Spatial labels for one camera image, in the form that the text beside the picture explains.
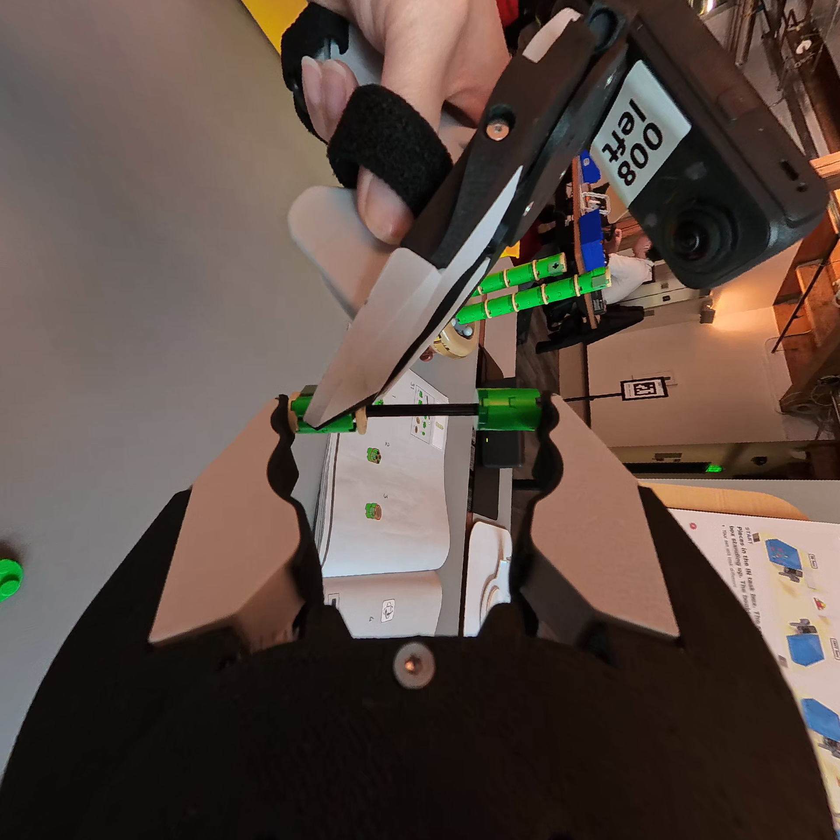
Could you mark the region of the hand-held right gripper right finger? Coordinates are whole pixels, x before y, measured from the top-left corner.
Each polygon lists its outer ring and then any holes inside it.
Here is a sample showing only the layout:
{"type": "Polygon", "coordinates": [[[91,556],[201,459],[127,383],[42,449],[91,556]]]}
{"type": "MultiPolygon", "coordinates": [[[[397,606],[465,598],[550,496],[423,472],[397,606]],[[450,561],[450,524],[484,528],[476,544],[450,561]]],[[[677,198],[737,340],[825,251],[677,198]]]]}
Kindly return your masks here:
{"type": "Polygon", "coordinates": [[[520,592],[551,637],[580,642],[615,623],[668,640],[679,627],[637,480],[558,395],[548,454],[561,476],[535,500],[520,592]]]}

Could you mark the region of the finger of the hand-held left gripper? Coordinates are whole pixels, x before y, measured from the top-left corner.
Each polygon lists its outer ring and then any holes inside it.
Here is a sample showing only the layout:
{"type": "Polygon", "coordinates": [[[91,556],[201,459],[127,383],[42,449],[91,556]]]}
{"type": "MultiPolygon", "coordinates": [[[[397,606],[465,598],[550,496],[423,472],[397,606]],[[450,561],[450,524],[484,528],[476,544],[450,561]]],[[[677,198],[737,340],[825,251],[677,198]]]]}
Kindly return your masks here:
{"type": "Polygon", "coordinates": [[[418,359],[487,274],[504,248],[502,220],[521,172],[517,168],[507,180],[445,267],[434,267],[410,248],[388,259],[366,302],[367,405],[418,359]]]}
{"type": "Polygon", "coordinates": [[[436,269],[407,248],[392,253],[318,384],[307,424],[322,427],[375,399],[418,358],[450,318],[454,268],[436,269]]]}

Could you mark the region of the white instruction booklet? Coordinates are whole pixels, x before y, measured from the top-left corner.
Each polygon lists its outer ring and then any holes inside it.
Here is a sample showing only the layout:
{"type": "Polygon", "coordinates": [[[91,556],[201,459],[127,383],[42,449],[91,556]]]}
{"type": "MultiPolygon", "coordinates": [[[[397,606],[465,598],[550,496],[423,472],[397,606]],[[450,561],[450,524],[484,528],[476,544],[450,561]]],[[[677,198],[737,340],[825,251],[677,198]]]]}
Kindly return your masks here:
{"type": "Polygon", "coordinates": [[[445,416],[331,434],[315,520],[325,602],[354,637],[432,635],[449,552],[445,416]]]}

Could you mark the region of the dark cloth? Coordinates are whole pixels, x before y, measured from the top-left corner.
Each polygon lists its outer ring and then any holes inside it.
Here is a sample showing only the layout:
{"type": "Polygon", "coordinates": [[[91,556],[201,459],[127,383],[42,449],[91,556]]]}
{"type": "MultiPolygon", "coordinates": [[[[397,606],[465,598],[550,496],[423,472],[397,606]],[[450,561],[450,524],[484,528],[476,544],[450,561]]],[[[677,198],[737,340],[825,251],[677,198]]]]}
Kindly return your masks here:
{"type": "Polygon", "coordinates": [[[585,306],[570,301],[560,303],[547,314],[549,336],[538,342],[536,354],[546,354],[583,344],[588,346],[630,329],[644,320],[645,309],[608,304],[592,326],[587,318],[585,306]]]}

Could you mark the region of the white sheet stand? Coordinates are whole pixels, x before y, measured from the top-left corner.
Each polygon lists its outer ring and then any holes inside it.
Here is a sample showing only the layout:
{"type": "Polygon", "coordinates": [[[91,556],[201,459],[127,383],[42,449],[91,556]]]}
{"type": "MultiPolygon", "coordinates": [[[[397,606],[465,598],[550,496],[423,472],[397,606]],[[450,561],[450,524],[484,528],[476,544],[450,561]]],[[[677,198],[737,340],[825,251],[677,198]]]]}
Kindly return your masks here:
{"type": "Polygon", "coordinates": [[[490,610],[510,602],[512,541],[508,530],[478,521],[469,535],[464,635],[474,637],[490,610]]]}

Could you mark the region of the green brick axle assembly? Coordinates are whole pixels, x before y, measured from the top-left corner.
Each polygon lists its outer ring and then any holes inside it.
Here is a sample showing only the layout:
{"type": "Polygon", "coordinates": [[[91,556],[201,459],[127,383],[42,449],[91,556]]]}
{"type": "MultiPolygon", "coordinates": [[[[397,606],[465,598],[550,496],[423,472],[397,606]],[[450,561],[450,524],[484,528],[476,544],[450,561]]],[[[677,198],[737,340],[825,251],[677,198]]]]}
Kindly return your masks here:
{"type": "Polygon", "coordinates": [[[321,426],[305,421],[313,391],[289,399],[288,426],[294,434],[364,434],[372,418],[410,417],[420,426],[429,418],[469,417],[479,431],[534,431],[542,417],[542,397],[537,390],[526,388],[481,388],[471,403],[432,403],[426,397],[415,397],[412,403],[379,401],[344,413],[321,426]]]}

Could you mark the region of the person's left hand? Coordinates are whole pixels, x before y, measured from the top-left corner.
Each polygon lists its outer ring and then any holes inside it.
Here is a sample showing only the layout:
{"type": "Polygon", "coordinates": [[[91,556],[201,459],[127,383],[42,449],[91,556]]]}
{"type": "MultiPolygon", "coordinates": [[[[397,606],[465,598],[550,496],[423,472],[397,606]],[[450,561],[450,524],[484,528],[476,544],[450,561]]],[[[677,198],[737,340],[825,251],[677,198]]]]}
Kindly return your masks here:
{"type": "MultiPolygon", "coordinates": [[[[509,62],[497,2],[317,1],[360,30],[383,56],[381,84],[402,97],[434,129],[447,109],[471,128],[509,62]]],[[[329,141],[358,86],[339,60],[302,60],[302,90],[316,134],[329,141]]],[[[361,167],[360,219],[373,236],[399,245],[413,223],[408,205],[361,167]]]]}

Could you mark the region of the yellow plastic bin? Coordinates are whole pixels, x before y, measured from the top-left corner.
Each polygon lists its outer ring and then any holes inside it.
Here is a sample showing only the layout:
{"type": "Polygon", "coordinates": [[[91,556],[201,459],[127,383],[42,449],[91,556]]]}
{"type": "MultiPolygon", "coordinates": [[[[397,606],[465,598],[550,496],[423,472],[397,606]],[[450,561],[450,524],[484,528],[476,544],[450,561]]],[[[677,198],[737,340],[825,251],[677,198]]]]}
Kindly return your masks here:
{"type": "Polygon", "coordinates": [[[307,1],[241,1],[277,53],[281,37],[305,9],[307,1]]]}

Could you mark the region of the wooden shelf unit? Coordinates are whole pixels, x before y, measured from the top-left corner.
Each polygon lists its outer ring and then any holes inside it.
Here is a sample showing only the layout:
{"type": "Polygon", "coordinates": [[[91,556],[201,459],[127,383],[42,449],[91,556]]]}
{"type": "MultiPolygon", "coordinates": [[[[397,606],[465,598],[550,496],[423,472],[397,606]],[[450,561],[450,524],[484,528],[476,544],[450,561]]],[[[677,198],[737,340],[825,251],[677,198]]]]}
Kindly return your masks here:
{"type": "Polygon", "coordinates": [[[779,338],[771,353],[783,354],[791,386],[780,399],[783,413],[828,405],[839,375],[839,153],[812,167],[828,188],[821,222],[796,250],[773,305],[779,338]]]}

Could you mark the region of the laminated instruction sheet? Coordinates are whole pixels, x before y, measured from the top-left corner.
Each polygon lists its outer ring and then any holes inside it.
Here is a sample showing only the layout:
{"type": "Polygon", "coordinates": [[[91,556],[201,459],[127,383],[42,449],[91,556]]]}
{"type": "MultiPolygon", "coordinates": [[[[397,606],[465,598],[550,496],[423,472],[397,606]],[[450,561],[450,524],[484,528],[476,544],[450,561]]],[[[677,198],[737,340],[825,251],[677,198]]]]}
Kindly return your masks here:
{"type": "Polygon", "coordinates": [[[839,526],[671,509],[750,614],[800,708],[839,805],[839,526]]]}

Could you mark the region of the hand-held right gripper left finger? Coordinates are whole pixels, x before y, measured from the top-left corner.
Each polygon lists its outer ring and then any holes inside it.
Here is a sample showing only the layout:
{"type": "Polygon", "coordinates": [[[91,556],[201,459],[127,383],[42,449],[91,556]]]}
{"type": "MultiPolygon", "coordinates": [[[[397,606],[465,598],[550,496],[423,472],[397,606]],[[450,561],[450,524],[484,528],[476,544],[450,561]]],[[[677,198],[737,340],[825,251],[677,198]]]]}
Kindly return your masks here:
{"type": "Polygon", "coordinates": [[[289,399],[280,395],[192,486],[161,600],[154,646],[229,629],[248,650],[296,640],[322,573],[306,512],[289,399]]]}

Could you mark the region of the grey desk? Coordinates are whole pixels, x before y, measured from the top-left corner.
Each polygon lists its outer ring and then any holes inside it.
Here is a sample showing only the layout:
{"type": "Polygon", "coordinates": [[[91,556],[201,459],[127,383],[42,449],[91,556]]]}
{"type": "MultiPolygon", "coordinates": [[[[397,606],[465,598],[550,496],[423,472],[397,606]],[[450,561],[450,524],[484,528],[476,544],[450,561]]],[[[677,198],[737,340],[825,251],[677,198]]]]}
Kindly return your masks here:
{"type": "Polygon", "coordinates": [[[333,182],[240,2],[2,2],[2,766],[172,496],[346,319],[292,242],[333,182]]]}

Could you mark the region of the wooden table with bins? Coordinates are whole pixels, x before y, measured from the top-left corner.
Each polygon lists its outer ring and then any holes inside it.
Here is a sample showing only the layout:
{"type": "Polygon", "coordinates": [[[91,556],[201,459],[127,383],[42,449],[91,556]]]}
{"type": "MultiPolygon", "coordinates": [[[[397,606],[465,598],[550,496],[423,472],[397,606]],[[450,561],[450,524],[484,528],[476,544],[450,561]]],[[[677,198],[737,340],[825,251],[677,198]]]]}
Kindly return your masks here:
{"type": "MultiPolygon", "coordinates": [[[[592,196],[589,195],[590,189],[589,184],[584,184],[581,180],[581,164],[579,161],[579,155],[576,155],[573,158],[571,164],[571,185],[570,185],[570,199],[572,201],[573,211],[572,211],[572,218],[573,218],[573,237],[574,237],[574,260],[576,265],[575,274],[580,278],[583,277],[584,274],[588,273],[580,273],[578,263],[576,257],[580,256],[579,248],[579,240],[578,234],[575,231],[576,222],[580,218],[581,215],[586,214],[587,212],[598,209],[601,212],[601,206],[592,196]]],[[[576,282],[575,287],[577,291],[579,291],[580,299],[583,301],[583,304],[586,309],[587,318],[591,326],[597,325],[599,322],[599,316],[604,312],[605,305],[603,304],[602,295],[599,290],[595,288],[595,282],[593,280],[586,281],[586,282],[576,282]]]]}

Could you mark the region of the green brick bamboo model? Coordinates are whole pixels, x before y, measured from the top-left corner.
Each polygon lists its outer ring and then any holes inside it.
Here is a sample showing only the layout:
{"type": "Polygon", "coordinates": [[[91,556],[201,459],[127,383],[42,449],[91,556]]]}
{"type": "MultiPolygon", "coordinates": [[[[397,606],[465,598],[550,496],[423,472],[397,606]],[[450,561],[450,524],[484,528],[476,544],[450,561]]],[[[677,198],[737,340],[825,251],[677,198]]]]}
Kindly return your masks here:
{"type": "Polygon", "coordinates": [[[575,283],[591,280],[598,291],[609,287],[608,267],[580,278],[568,271],[564,254],[534,259],[491,273],[479,283],[422,357],[436,353],[452,359],[465,358],[478,345],[478,322],[575,300],[581,294],[575,283]]]}

